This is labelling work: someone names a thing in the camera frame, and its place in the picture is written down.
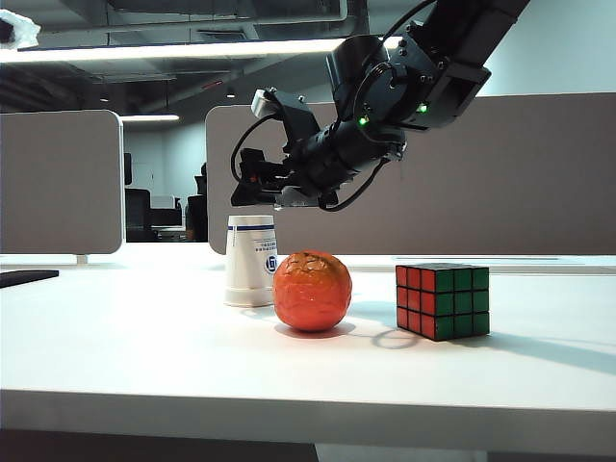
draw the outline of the red square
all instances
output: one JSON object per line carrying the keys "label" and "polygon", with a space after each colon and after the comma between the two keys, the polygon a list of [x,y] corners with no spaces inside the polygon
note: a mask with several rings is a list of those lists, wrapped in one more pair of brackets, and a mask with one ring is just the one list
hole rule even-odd
{"label": "red square", "polygon": [[406,268],[396,266],[396,284],[399,286],[406,286]]}
{"label": "red square", "polygon": [[433,315],[436,311],[436,295],[422,292],[422,313]]}
{"label": "red square", "polygon": [[422,287],[422,273],[419,268],[409,268],[407,272],[408,286],[413,289]]}
{"label": "red square", "polygon": [[412,311],[408,312],[408,328],[418,334],[422,333],[422,325],[420,321],[420,314]]}
{"label": "red square", "polygon": [[398,327],[408,329],[408,310],[398,307]]}
{"label": "red square", "polygon": [[432,269],[422,269],[422,289],[425,291],[435,291],[436,272]]}
{"label": "red square", "polygon": [[407,292],[408,296],[408,307],[411,310],[420,311],[420,291],[414,291],[413,289],[409,289]]}
{"label": "red square", "polygon": [[422,315],[422,334],[434,340],[434,337],[436,336],[434,317]]}
{"label": "red square", "polygon": [[398,306],[408,307],[407,292],[404,287],[398,287]]}

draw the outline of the ceiling light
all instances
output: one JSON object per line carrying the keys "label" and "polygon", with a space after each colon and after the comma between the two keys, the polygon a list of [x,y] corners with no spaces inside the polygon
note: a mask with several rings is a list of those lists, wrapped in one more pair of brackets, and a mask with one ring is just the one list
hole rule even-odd
{"label": "ceiling light", "polygon": [[119,118],[122,122],[164,122],[177,121],[180,119],[178,115],[121,115]]}
{"label": "ceiling light", "polygon": [[[400,37],[385,41],[396,48]],[[342,38],[286,41],[197,43],[189,45],[105,46],[100,48],[57,48],[50,50],[0,50],[0,63],[54,63],[79,61],[135,60],[153,58],[249,58],[265,55],[322,53],[336,48]]]}

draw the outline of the orange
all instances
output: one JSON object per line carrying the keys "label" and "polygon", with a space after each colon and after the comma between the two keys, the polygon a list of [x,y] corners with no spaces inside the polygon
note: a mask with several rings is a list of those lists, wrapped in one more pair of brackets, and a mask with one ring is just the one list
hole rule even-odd
{"label": "orange", "polygon": [[352,283],[347,267],[317,250],[289,255],[273,276],[273,303],[278,318],[299,330],[332,328],[347,313]]}

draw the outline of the paper cup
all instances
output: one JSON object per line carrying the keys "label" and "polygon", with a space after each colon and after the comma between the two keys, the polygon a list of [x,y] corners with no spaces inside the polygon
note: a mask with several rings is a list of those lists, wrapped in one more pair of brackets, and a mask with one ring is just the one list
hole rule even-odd
{"label": "paper cup", "polygon": [[278,257],[273,216],[230,216],[226,257],[224,303],[245,307],[271,305]]}

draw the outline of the robotic arm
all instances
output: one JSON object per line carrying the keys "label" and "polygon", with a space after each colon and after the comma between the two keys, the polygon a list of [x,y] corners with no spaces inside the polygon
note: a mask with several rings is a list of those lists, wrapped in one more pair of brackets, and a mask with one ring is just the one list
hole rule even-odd
{"label": "robotic arm", "polygon": [[[436,3],[427,21],[411,21],[390,57],[375,36],[347,38],[326,58],[338,118],[321,129],[301,98],[274,88],[257,90],[259,117],[240,140],[231,167],[239,181],[234,206],[274,204],[338,211],[350,204],[388,162],[401,160],[404,131],[442,127],[460,116],[490,77],[483,67],[529,0],[424,0],[409,16]],[[243,149],[245,137],[268,119],[283,122],[288,142],[281,164]],[[373,168],[344,203],[337,190]]]}

